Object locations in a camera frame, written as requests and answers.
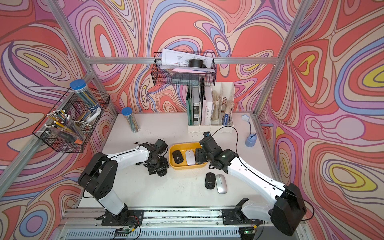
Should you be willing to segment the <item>white mouse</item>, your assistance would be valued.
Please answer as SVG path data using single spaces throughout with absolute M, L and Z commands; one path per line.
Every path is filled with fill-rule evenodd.
M 186 156 L 186 161 L 188 166 L 193 166 L 196 164 L 195 153 L 193 150 L 187 150 L 185 152 L 185 156 Z

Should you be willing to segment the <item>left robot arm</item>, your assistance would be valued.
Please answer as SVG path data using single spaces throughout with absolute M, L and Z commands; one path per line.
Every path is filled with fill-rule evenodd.
M 78 183 L 85 192 L 91 194 L 113 216 L 121 216 L 127 209 L 113 190 L 117 172 L 133 165 L 143 165 L 149 175 L 163 177 L 167 174 L 169 164 L 165 157 L 168 145 L 158 139 L 154 144 L 135 143 L 131 150 L 116 154 L 96 153 L 81 173 Z

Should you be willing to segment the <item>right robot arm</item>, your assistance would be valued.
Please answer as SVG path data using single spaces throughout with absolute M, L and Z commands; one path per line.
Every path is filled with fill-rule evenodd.
M 281 233 L 292 236 L 307 212 L 301 190 L 293 183 L 285 185 L 253 168 L 237 152 L 222 150 L 210 132 L 203 133 L 200 145 L 211 167 L 246 183 L 264 199 L 240 209 L 247 219 L 271 222 Z

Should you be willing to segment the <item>yellow storage box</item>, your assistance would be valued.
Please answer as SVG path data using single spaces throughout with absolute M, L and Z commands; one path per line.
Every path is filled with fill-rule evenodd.
M 197 159 L 196 150 L 201 149 L 198 142 L 181 143 L 171 146 L 169 164 L 175 170 L 187 170 L 205 167 L 208 163 Z

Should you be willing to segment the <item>silver mouse front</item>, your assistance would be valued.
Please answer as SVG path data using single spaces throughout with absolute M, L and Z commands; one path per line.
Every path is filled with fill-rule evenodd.
M 216 187 L 219 194 L 223 195 L 228 192 L 227 182 L 224 175 L 216 175 Z

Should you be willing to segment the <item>white book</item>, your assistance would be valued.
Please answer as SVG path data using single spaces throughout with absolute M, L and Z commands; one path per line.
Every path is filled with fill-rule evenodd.
M 209 126 L 211 124 L 211 117 L 213 112 L 213 95 L 211 87 L 205 87 L 204 89 L 204 99 L 202 105 L 202 117 L 201 125 Z

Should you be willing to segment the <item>green binder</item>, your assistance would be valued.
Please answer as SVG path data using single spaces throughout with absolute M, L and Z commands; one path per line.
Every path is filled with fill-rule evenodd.
M 188 86 L 187 88 L 187 96 L 186 96 L 186 104 L 187 104 L 187 115 L 188 115 L 188 125 L 192 126 L 193 121 L 193 97 L 192 97 L 192 87 Z

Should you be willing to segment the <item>blue lid tube on table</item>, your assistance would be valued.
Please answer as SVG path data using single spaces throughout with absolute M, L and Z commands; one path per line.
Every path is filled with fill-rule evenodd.
M 130 108 L 130 107 L 125 107 L 122 109 L 122 115 L 126 118 L 130 128 L 131 128 L 131 131 L 133 133 L 137 133 L 139 132 L 140 130 L 140 127 L 136 121 L 136 117 L 135 117 L 135 114 L 133 112 L 133 109 Z

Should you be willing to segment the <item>white file organizer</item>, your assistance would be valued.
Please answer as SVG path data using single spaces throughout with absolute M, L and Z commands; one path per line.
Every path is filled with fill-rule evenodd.
M 221 130 L 232 126 L 234 110 L 234 83 L 216 83 L 214 86 L 189 86 L 187 91 L 188 133 L 200 134 L 206 131 L 231 133 Z

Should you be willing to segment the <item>black tape roll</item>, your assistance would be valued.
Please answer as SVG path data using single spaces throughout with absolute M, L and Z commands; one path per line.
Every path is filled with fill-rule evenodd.
M 188 62 L 188 67 L 189 68 L 203 68 L 206 69 L 206 65 L 204 63 L 204 60 L 200 59 L 190 59 Z

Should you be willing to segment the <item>white papers in basket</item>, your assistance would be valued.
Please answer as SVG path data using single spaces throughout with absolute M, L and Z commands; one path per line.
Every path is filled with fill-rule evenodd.
M 188 62 L 190 59 L 204 60 L 207 68 L 189 68 Z M 162 51 L 162 63 L 160 64 L 160 68 L 179 73 L 216 73 L 214 57 L 206 57 L 203 55 L 168 49 L 163 49 Z

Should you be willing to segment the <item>blue lid tube in basket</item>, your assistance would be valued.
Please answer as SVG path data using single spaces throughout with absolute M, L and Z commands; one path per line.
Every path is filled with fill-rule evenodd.
M 86 82 L 82 79 L 74 80 L 70 83 L 70 88 L 77 94 L 77 96 L 84 102 L 84 104 L 94 111 L 100 107 L 99 101 L 94 96 Z

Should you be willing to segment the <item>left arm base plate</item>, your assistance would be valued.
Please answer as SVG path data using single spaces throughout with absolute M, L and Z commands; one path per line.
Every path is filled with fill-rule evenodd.
M 105 214 L 100 216 L 98 220 L 102 220 L 102 226 L 114 227 L 114 226 L 141 226 L 144 219 L 144 210 L 129 210 L 123 209 L 118 215 L 114 215 L 109 211 L 105 211 Z

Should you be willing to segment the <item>aluminium front rail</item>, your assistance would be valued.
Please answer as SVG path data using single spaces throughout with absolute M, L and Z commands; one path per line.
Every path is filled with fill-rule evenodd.
M 141 212 L 132 222 L 140 227 L 103 226 L 101 208 L 78 208 L 65 212 L 52 240 L 313 240 L 307 223 L 299 224 L 289 237 L 271 222 L 237 224 L 221 207 L 133 208 Z

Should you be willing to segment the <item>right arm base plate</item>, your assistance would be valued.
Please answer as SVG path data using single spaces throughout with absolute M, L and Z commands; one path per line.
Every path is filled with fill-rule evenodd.
M 223 219 L 224 225 L 252 225 L 260 226 L 264 221 L 259 219 L 249 219 L 242 212 L 243 205 L 248 201 L 248 198 L 243 198 L 234 208 L 222 209 L 219 216 Z

